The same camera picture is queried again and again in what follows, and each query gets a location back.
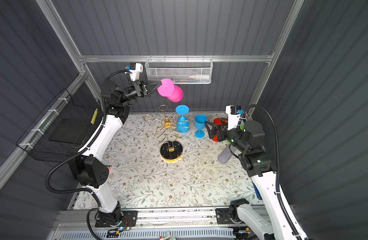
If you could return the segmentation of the red wine glass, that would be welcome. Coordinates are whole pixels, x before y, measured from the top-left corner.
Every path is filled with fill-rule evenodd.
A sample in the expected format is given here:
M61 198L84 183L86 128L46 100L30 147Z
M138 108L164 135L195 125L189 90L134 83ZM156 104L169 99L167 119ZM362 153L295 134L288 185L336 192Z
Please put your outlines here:
M221 120L221 118L216 118L213 120L213 123L218 124L218 125L222 125L222 124L226 124L227 120ZM217 135L215 135L215 137L212 139L214 142L218 142L218 137Z

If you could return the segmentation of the pink wine glass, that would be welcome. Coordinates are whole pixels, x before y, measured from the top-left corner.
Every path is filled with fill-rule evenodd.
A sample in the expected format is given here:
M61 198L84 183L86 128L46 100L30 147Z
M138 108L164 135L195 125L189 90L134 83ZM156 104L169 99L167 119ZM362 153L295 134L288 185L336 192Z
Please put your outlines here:
M158 87L158 93L174 103L180 102L184 97L183 90L176 86L170 79L161 80L161 85Z

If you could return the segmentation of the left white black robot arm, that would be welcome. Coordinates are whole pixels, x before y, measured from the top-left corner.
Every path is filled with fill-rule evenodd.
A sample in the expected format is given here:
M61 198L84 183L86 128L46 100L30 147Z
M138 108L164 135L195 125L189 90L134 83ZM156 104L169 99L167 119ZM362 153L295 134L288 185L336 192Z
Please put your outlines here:
M115 133L128 118L130 107L127 103L150 96L161 85L160 81L132 81L129 87L122 89L109 79L102 84L101 97L105 104L103 122L81 148L84 153L68 162L74 178L97 202L98 227L119 227L124 230L132 226L132 221L124 216L120 203L109 187L107 179L110 169L102 163L102 159Z

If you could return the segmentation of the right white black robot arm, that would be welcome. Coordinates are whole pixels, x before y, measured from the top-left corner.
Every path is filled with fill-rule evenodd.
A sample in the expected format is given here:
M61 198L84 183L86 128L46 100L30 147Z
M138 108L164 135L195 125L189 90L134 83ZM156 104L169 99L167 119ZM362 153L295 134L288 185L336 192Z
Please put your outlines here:
M247 200L232 201L229 215L233 222L245 223L260 240L306 240L307 234L298 223L286 198L278 199L283 191L277 183L275 160L264 150L265 132L256 121L247 121L243 128L228 130L227 124L206 122L209 137L227 140L240 151L237 155L264 202L255 209Z

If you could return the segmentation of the blue wine glass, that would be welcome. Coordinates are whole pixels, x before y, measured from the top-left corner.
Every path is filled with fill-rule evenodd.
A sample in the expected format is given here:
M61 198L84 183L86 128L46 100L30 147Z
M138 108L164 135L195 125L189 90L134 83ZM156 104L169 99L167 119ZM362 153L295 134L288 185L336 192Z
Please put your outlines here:
M195 131L195 137L201 139L205 136L205 132L203 129L205 128L205 122L208 120L205 115L197 115L195 116L195 126L197 130Z
M177 120L176 130L182 134L187 133L191 127L191 122L185 117L185 114L188 112L189 107L186 105L179 105L176 107L176 113L180 115Z

